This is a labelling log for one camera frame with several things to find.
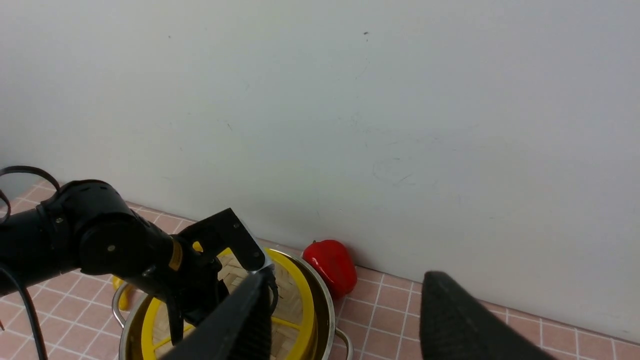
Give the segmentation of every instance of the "bamboo steamer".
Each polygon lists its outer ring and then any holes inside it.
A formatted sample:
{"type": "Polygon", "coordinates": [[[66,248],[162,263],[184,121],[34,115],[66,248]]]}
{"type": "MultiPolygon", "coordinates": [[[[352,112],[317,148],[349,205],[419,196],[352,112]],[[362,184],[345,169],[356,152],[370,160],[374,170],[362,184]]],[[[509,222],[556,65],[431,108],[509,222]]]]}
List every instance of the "bamboo steamer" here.
{"type": "MultiPolygon", "coordinates": [[[[328,360],[330,351],[333,345],[334,333],[338,337],[344,340],[347,345],[347,360],[353,358],[353,343],[349,337],[335,326],[335,310],[333,308],[333,302],[329,289],[326,287],[320,275],[304,260],[298,256],[284,254],[276,250],[268,249],[267,252],[271,254],[276,252],[277,254],[287,258],[294,263],[300,271],[304,274],[308,285],[311,288],[312,297],[314,301],[314,312],[316,318],[316,335],[313,341],[314,351],[306,354],[305,357],[300,357],[300,360],[328,360]]],[[[145,295],[135,304],[131,310],[126,322],[124,317],[118,309],[118,301],[120,296],[126,290],[127,285],[121,286],[113,297],[113,303],[111,308],[120,325],[122,325],[123,332],[120,338],[120,350],[118,351],[119,360],[145,360],[142,351],[142,337],[143,337],[143,323],[146,320],[147,314],[150,312],[150,305],[154,300],[150,295],[145,295]]]]}
{"type": "MultiPolygon", "coordinates": [[[[278,285],[278,305],[271,316],[271,360],[307,359],[316,349],[316,316],[314,299],[308,282],[300,269],[281,253],[267,249],[275,264],[278,285]]],[[[235,255],[227,249],[218,256],[223,280],[233,292],[248,275],[235,255]]],[[[184,335],[193,330],[184,324],[184,335]]],[[[166,305],[153,299],[142,325],[143,360],[160,359],[172,349],[166,305]]]]}

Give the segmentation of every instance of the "stainless steel pot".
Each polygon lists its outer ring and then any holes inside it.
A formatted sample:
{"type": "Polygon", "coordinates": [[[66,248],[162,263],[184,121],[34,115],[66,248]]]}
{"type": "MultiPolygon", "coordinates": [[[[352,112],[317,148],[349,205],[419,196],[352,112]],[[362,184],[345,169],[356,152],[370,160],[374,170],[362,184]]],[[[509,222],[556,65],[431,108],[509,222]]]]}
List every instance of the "stainless steel pot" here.
{"type": "MultiPolygon", "coordinates": [[[[329,289],[326,287],[324,281],[306,261],[295,255],[286,254],[280,252],[286,256],[298,268],[302,271],[309,283],[311,292],[314,298],[314,308],[316,310],[317,321],[317,339],[316,339],[316,352],[313,357],[314,360],[328,360],[333,345],[333,337],[337,335],[340,337],[347,346],[347,360],[353,358],[353,343],[349,336],[342,330],[338,329],[335,324],[335,310],[333,308],[333,301],[329,289]]],[[[147,308],[151,303],[153,297],[145,295],[138,303],[133,307],[129,318],[124,319],[122,313],[118,308],[118,302],[124,292],[124,289],[128,285],[126,282],[119,287],[116,293],[113,295],[113,301],[111,302],[111,309],[113,314],[118,320],[120,326],[123,327],[122,337],[120,338],[120,351],[118,358],[120,360],[143,360],[141,350],[141,329],[144,322],[147,308]]]]}

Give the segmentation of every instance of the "yellow label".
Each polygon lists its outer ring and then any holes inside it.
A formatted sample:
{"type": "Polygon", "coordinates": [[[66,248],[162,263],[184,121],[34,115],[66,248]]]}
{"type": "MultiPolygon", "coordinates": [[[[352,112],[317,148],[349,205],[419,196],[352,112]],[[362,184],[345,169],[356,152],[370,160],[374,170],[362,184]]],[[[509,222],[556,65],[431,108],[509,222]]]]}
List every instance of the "yellow label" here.
{"type": "Polygon", "coordinates": [[[182,247],[174,238],[171,238],[171,240],[173,240],[173,254],[171,255],[171,260],[169,260],[169,267],[173,271],[178,271],[180,264],[182,264],[182,247]]]}

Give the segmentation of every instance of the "red pepper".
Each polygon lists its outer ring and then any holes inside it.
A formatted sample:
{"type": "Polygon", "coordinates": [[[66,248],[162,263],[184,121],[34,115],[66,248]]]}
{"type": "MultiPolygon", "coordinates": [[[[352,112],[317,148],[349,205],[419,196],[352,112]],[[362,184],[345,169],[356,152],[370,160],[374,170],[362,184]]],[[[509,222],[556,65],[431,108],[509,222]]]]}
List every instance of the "red pepper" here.
{"type": "Polygon", "coordinates": [[[352,292],[358,282],[349,252],[337,240],[314,241],[302,253],[302,258],[320,274],[334,300],[352,292]]]}

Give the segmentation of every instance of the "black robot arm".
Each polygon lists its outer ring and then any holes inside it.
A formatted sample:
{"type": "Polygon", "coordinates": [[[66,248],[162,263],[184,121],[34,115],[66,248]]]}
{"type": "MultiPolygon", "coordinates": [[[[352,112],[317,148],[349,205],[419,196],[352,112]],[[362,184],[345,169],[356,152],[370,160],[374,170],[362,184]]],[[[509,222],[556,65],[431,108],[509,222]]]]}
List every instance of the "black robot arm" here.
{"type": "MultiPolygon", "coordinates": [[[[45,172],[10,167],[10,172],[45,172]]],[[[104,181],[72,181],[35,209],[7,214],[0,224],[0,264],[24,286],[79,268],[113,274],[167,305],[172,341],[182,339],[183,320],[198,325],[228,295],[218,280],[216,255],[230,247],[243,267],[263,272],[277,301],[273,264],[242,221],[226,209],[169,235],[133,212],[104,181]],[[203,252],[193,249],[200,242],[203,252]]],[[[0,277],[0,296],[16,291],[0,277]]]]}

